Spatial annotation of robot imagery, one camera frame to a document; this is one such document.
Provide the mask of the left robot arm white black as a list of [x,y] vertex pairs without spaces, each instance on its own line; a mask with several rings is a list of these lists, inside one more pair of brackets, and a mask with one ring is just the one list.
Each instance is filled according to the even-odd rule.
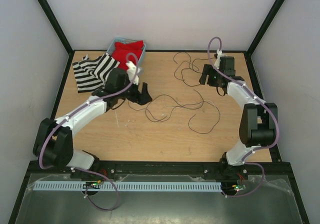
[[100,172],[97,157],[84,150],[74,149],[73,139],[87,124],[100,115],[114,109],[119,100],[128,100],[143,106],[152,101],[147,83],[139,90],[141,68],[128,70],[114,68],[102,85],[80,106],[56,119],[45,118],[39,125],[33,154],[41,169],[69,167],[82,169],[89,178]]

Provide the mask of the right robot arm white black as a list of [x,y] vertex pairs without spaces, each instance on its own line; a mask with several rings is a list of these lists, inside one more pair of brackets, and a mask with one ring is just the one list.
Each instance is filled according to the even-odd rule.
[[235,177],[251,155],[277,143],[278,107],[258,97],[241,76],[236,76],[235,59],[232,56],[217,54],[213,64],[204,65],[199,83],[221,88],[242,109],[239,140],[222,155],[218,167],[223,178]]

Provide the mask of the translucent white zip tie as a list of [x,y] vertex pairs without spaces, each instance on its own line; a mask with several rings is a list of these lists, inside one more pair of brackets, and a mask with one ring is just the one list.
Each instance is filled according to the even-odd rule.
[[117,111],[116,111],[116,110],[114,110],[114,114],[115,114],[115,119],[116,119],[117,127],[119,128],[120,125],[119,125],[119,120],[118,120],[118,115],[117,115]]

